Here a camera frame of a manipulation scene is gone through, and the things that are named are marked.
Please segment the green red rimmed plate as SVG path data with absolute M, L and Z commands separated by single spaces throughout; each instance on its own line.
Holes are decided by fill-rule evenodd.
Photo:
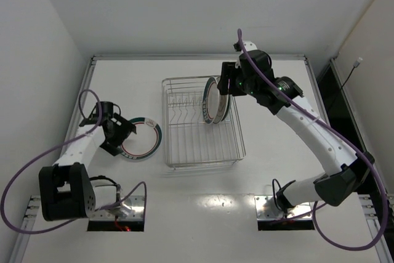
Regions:
M 220 94 L 217 88 L 217 79 L 211 76 L 204 87 L 203 92 L 203 118 L 205 123 L 212 124 L 219 109 Z
M 121 156 L 128 161 L 143 161 L 151 157 L 161 145 L 162 130 L 158 123 L 146 117 L 129 120 L 136 126 L 136 134 L 132 133 L 121 144 Z

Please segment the white grey rimmed plate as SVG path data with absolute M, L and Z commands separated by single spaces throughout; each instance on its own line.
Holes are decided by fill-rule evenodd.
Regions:
M 217 109 L 216 117 L 213 120 L 214 124 L 219 124 L 221 121 L 223 121 L 226 118 L 230 105 L 231 105 L 231 99 L 229 95 L 219 96 L 219 106 Z

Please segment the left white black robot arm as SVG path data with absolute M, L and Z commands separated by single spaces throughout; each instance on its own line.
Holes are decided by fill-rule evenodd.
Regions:
M 113 102 L 95 104 L 90 115 L 77 130 L 77 140 L 52 165 L 39 172 L 42 215 L 46 221 L 89 217 L 95 210 L 116 202 L 115 186 L 95 189 L 87 168 L 97 150 L 112 156 L 121 154 L 121 145 L 136 133 L 136 125 L 115 111 Z

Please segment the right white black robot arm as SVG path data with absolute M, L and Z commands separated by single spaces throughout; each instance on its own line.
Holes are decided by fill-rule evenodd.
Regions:
M 323 125 L 301 88 L 289 77 L 276 77 L 270 56 L 261 50 L 241 54 L 236 62 L 223 62 L 218 90 L 222 95 L 250 95 L 257 103 L 286 123 L 312 151 L 323 173 L 302 181 L 290 181 L 273 199 L 279 211 L 304 202 L 323 201 L 340 205 L 365 181 L 374 158 L 357 153 Z

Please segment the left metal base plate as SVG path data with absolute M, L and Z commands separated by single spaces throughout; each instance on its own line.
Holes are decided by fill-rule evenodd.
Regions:
M 120 207 L 114 209 L 102 209 L 94 212 L 89 220 L 94 222 L 108 222 L 115 219 L 123 222 L 144 221 L 145 197 L 130 196 L 121 203 Z

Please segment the metal base plate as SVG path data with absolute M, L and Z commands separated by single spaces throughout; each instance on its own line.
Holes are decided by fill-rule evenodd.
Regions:
M 255 195 L 255 209 L 258 221 L 275 221 L 275 220 L 311 220 L 312 207 L 309 203 L 302 203 L 295 208 L 288 209 L 287 213 L 281 212 L 274 204 L 271 195 Z
M 145 197 L 130 196 L 121 203 L 120 207 L 114 209 L 102 209 L 94 212 L 89 220 L 94 222 L 108 222 L 115 219 L 123 222 L 144 221 Z

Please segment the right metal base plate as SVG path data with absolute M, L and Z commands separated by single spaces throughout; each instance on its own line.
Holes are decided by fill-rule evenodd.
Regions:
M 295 208 L 288 209 L 287 213 L 281 212 L 274 204 L 271 195 L 255 195 L 255 209 L 258 221 L 275 221 L 275 220 L 311 220 L 312 207 L 309 203 L 302 203 Z

